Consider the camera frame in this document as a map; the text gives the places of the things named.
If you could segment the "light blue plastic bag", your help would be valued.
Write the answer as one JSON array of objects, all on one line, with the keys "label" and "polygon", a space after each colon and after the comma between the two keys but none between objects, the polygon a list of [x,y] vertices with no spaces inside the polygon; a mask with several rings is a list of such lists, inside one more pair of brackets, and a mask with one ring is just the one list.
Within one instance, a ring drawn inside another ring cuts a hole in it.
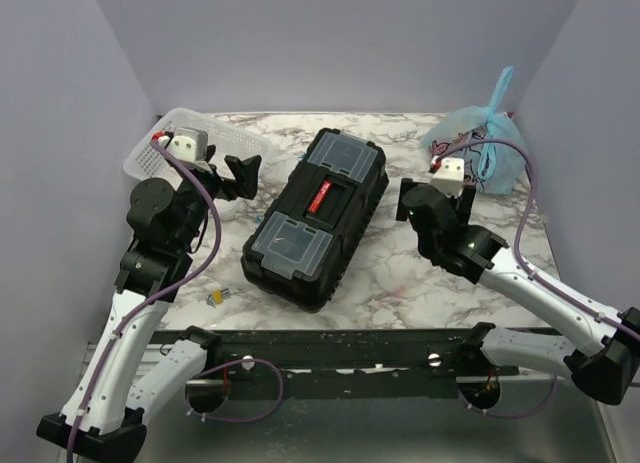
[{"label": "light blue plastic bag", "polygon": [[474,141],[474,146],[453,155],[464,160],[465,181],[486,194],[509,194],[525,168],[519,150],[496,142],[507,140],[520,150],[526,148],[519,129],[501,109],[513,73],[512,66],[503,69],[486,106],[469,106],[449,113],[421,139],[429,159]]}]

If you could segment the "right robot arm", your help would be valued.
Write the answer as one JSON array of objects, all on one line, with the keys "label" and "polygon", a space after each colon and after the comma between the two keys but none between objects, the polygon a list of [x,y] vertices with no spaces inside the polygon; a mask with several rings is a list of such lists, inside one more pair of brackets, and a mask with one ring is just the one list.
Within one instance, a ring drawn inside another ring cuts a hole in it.
[{"label": "right robot arm", "polygon": [[517,255],[496,233],[469,224],[474,197],[470,187],[448,197],[404,178],[396,218],[411,224],[419,254],[433,266],[511,299],[559,334],[489,325],[461,348],[462,367],[474,375],[493,366],[530,368],[568,378],[600,403],[621,404],[639,369],[638,309],[619,311],[581,294]]}]

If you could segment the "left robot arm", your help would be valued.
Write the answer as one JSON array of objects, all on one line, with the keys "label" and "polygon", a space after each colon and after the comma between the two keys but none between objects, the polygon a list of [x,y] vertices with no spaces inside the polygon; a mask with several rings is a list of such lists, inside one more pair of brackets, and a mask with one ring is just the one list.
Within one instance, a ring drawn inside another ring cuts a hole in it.
[{"label": "left robot arm", "polygon": [[150,146],[182,175],[178,187],[158,177],[139,182],[130,195],[127,222],[133,239],[115,280],[109,316],[84,375],[63,408],[44,416],[38,437],[66,451],[66,459],[132,462],[150,421],[195,375],[214,376],[222,363],[219,339],[191,328],[142,378],[136,376],[151,337],[179,289],[199,276],[217,255],[216,239],[199,267],[191,266],[191,243],[206,221],[219,229],[215,199],[252,199],[260,156],[228,156],[231,178],[213,165],[193,170],[184,157],[154,136]]}]

